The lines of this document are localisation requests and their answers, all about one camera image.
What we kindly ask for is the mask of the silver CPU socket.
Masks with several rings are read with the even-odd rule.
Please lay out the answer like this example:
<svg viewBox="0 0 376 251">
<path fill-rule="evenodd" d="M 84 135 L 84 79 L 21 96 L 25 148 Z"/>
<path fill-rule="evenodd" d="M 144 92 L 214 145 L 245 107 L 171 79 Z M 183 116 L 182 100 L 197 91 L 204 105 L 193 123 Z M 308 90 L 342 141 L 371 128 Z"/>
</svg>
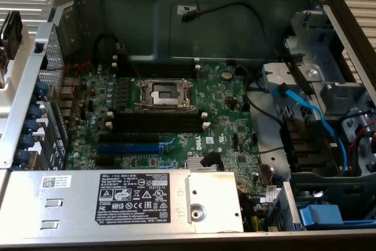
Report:
<svg viewBox="0 0 376 251">
<path fill-rule="evenodd" d="M 191 100 L 194 85 L 186 79 L 145 79 L 136 84 L 139 100 L 133 103 L 144 112 L 194 112 L 197 108 Z"/>
</svg>

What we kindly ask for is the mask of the green Dell motherboard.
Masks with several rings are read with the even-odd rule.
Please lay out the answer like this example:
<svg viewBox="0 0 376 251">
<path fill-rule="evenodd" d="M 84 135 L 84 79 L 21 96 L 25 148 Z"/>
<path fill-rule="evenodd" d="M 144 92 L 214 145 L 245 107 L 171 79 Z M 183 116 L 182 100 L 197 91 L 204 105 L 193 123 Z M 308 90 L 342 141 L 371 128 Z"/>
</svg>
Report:
<svg viewBox="0 0 376 251">
<path fill-rule="evenodd" d="M 232 81 L 221 79 L 221 73 L 224 71 L 233 74 Z M 78 99 L 72 106 L 70 119 L 65 120 L 70 141 L 65 168 L 187 169 L 188 157 L 204 158 L 208 153 L 215 151 L 221 155 L 223 171 L 234 173 L 240 191 L 249 198 L 264 197 L 266 189 L 261 176 L 257 134 L 244 91 L 244 72 L 224 63 L 197 65 L 194 72 L 196 79 L 186 80 L 194 85 L 190 94 L 197 109 L 193 113 L 201 114 L 203 132 L 154 133 L 159 135 L 159 143 L 98 142 L 100 134 L 115 133 L 112 130 L 116 124 L 149 123 L 117 122 L 114 120 L 114 113 L 148 113 L 135 109 L 133 103 L 139 100 L 140 94 L 136 84 L 141 80 L 153 78 L 118 77 L 102 67 L 98 67 L 95 73 L 66 78 L 65 86 L 75 88 Z M 159 154 L 97 154 L 99 146 L 135 144 L 159 144 L 162 151 Z M 97 155 L 113 155 L 115 167 L 97 167 Z"/>
</svg>

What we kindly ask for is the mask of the small silver heat sink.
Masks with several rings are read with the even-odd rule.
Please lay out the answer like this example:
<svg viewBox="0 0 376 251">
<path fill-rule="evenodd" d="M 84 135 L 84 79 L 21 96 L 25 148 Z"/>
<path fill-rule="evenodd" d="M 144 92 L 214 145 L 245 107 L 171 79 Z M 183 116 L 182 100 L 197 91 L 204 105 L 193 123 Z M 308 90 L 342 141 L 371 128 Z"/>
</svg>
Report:
<svg viewBox="0 0 376 251">
<path fill-rule="evenodd" d="M 195 171 L 203 171 L 203 170 L 207 170 L 207 168 L 205 168 L 201 163 L 200 161 L 202 160 L 203 158 L 201 157 L 188 157 L 187 158 L 187 168 L 190 169 L 190 170 L 195 170 Z"/>
</svg>

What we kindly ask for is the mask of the long black expansion slot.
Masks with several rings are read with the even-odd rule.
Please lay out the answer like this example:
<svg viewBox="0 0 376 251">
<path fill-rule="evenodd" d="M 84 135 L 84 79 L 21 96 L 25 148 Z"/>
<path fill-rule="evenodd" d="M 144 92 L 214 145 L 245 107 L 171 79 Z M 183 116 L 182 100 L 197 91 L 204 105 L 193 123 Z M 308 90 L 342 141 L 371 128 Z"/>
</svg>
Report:
<svg viewBox="0 0 376 251">
<path fill-rule="evenodd" d="M 100 134 L 100 143 L 159 143 L 159 135 L 154 133 L 108 133 Z"/>
</svg>

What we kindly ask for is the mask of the blue expansion slot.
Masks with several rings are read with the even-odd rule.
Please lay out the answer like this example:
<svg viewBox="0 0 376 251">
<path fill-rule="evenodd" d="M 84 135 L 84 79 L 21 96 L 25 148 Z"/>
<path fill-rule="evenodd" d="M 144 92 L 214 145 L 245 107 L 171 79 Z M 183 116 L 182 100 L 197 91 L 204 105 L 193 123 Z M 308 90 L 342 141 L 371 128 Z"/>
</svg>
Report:
<svg viewBox="0 0 376 251">
<path fill-rule="evenodd" d="M 159 144 L 107 145 L 99 146 L 97 154 L 159 154 Z"/>
</svg>

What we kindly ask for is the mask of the thin metal locking lever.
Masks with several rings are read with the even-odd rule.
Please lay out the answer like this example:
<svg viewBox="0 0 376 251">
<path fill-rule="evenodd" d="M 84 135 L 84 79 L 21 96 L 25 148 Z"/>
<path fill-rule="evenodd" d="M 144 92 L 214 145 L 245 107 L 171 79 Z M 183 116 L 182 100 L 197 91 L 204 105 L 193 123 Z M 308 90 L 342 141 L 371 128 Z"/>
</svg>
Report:
<svg viewBox="0 0 376 251">
<path fill-rule="evenodd" d="M 132 57 L 131 57 L 131 55 L 130 55 L 130 53 L 129 53 L 127 47 L 126 47 L 126 45 L 122 45 L 122 47 L 123 47 L 123 49 L 124 49 L 124 51 L 125 51 L 125 54 L 126 54 L 126 57 L 127 57 L 127 61 L 128 61 L 128 62 L 130 63 L 130 65 L 132 66 L 132 69 L 133 69 L 133 71 L 134 71 L 136 77 L 139 78 L 139 79 L 141 79 L 142 77 L 141 77 L 141 75 L 140 75 L 140 73 L 139 73 L 139 71 L 138 71 L 138 69 L 137 69 L 135 63 L 132 61 Z"/>
</svg>

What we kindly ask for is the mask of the grey metal PC case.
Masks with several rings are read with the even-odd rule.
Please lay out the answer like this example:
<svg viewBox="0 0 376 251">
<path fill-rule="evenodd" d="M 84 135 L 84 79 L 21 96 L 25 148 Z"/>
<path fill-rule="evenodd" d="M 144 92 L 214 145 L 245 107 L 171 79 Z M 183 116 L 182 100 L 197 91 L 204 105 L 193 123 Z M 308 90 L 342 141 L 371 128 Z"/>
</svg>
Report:
<svg viewBox="0 0 376 251">
<path fill-rule="evenodd" d="M 7 14 L 19 11 L 22 42 L 14 60 L 0 51 L 0 204 L 14 172 L 77 172 L 65 168 L 70 145 L 61 115 L 60 91 L 66 78 L 95 73 L 98 67 L 118 76 L 132 68 L 131 56 L 187 57 L 195 66 L 219 64 L 241 69 L 250 115 L 267 117 L 254 95 L 265 92 L 262 68 L 281 58 L 283 38 L 301 11 L 325 11 L 338 22 L 368 79 L 376 88 L 376 53 L 343 0 L 44 0 L 42 12 L 20 4 L 0 4 L 0 29 Z M 40 15 L 36 27 L 28 16 Z M 48 94 L 33 94 L 37 81 Z M 27 166 L 14 156 L 29 105 L 43 110 Z M 162 170 L 162 169 L 93 169 Z M 266 174 L 262 198 L 249 198 L 237 188 L 242 232 L 159 234 L 112 237 L 2 237 L 0 250 L 122 251 L 376 251 L 376 231 L 333 230 L 279 232 L 266 217 L 283 183 L 291 178 Z"/>
</svg>

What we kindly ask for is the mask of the short black expansion slot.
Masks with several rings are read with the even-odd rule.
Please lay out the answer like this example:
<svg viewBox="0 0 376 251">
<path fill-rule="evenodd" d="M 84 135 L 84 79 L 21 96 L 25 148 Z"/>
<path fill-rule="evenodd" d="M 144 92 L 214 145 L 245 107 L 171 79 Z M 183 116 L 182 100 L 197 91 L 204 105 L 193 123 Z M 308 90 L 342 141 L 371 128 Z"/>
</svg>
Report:
<svg viewBox="0 0 376 251">
<path fill-rule="evenodd" d="M 113 155 L 97 155 L 95 165 L 101 168 L 114 168 L 115 157 Z"/>
</svg>

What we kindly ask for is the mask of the large silver port block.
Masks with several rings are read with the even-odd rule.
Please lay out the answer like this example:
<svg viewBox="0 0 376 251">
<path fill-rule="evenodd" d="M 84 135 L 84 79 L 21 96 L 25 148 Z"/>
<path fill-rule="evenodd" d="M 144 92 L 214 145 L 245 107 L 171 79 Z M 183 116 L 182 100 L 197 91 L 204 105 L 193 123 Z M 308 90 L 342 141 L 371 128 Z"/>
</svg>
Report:
<svg viewBox="0 0 376 251">
<path fill-rule="evenodd" d="M 63 86 L 60 91 L 59 97 L 62 101 L 73 101 L 77 99 L 75 88 L 71 88 L 70 86 Z"/>
</svg>

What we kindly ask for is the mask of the grey metal disk bay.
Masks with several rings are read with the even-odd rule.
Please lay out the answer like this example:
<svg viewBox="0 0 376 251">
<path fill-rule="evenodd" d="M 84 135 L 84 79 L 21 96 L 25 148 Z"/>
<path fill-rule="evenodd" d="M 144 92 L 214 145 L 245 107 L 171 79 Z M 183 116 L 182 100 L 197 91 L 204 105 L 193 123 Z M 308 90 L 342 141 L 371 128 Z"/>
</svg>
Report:
<svg viewBox="0 0 376 251">
<path fill-rule="evenodd" d="M 280 136 L 286 118 L 321 126 L 325 164 L 312 173 L 358 177 L 376 173 L 376 88 L 338 22 L 325 11 L 301 11 L 290 22 L 281 58 L 265 64 L 265 92 L 254 95 L 267 117 L 256 115 L 261 166 L 288 178 Z"/>
</svg>

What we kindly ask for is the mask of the silver power supply unit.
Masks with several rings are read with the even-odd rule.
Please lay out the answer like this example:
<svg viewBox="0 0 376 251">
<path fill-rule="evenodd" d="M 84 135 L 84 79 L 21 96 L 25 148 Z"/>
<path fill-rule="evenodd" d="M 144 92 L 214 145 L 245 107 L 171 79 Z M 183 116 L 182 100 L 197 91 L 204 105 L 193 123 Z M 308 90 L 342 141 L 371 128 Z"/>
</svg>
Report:
<svg viewBox="0 0 376 251">
<path fill-rule="evenodd" d="M 112 237 L 242 232 L 230 172 L 14 172 L 0 204 L 2 237 Z"/>
</svg>

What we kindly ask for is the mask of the blue slot cover latch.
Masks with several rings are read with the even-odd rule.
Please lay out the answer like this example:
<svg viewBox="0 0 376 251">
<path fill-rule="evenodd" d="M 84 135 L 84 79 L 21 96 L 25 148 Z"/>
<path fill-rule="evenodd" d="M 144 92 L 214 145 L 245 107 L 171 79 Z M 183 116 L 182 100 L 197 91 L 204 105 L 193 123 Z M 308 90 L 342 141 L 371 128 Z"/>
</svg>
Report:
<svg viewBox="0 0 376 251">
<path fill-rule="evenodd" d="M 43 115 L 43 110 L 38 105 L 29 105 L 27 110 L 28 119 L 40 119 Z"/>
<path fill-rule="evenodd" d="M 37 132 L 39 129 L 39 124 L 36 120 L 32 119 L 25 119 L 22 126 L 22 131 L 25 134 L 33 134 L 34 132 Z"/>
<path fill-rule="evenodd" d="M 35 144 L 35 140 L 34 140 L 33 136 L 27 135 L 27 134 L 22 134 L 19 137 L 17 148 L 28 149 L 28 148 L 32 148 L 34 146 L 34 144 Z"/>
<path fill-rule="evenodd" d="M 30 152 L 27 150 L 17 149 L 14 156 L 15 166 L 27 166 L 30 161 Z"/>
<path fill-rule="evenodd" d="M 34 86 L 33 94 L 37 98 L 43 98 L 48 94 L 49 86 L 43 81 L 37 81 Z"/>
</svg>

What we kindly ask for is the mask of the dark grey drive cage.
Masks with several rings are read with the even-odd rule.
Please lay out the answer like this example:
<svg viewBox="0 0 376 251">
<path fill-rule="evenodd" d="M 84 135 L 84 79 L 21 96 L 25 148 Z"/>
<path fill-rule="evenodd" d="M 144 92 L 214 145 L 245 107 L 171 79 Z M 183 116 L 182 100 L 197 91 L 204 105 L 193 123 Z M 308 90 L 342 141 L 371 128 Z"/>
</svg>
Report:
<svg viewBox="0 0 376 251">
<path fill-rule="evenodd" d="M 301 224 L 299 210 L 308 205 L 337 205 L 344 227 L 306 230 Z M 274 198 L 266 226 L 279 232 L 376 231 L 376 173 L 331 178 L 312 173 L 293 173 Z"/>
</svg>

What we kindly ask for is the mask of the black computer part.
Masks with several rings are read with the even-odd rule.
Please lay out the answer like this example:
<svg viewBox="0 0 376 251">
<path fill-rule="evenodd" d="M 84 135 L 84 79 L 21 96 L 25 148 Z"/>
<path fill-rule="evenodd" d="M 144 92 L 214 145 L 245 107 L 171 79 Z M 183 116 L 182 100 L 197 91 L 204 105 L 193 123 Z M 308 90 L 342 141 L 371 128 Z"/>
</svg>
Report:
<svg viewBox="0 0 376 251">
<path fill-rule="evenodd" d="M 9 12 L 0 29 L 0 51 L 5 54 L 7 60 L 15 59 L 22 42 L 22 28 L 20 12 Z"/>
</svg>

